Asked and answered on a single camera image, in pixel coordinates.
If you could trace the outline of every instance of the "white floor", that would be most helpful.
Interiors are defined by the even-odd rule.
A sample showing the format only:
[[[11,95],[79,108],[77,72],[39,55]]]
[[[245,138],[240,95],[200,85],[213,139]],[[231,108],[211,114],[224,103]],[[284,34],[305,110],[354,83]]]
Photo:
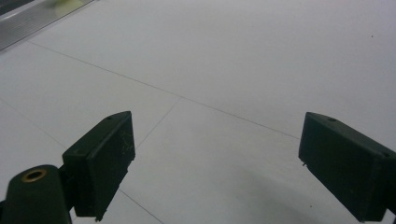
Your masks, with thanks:
[[[299,138],[313,111],[396,149],[396,2],[89,4],[0,52],[0,199],[124,110],[136,160],[103,223],[358,223]]]

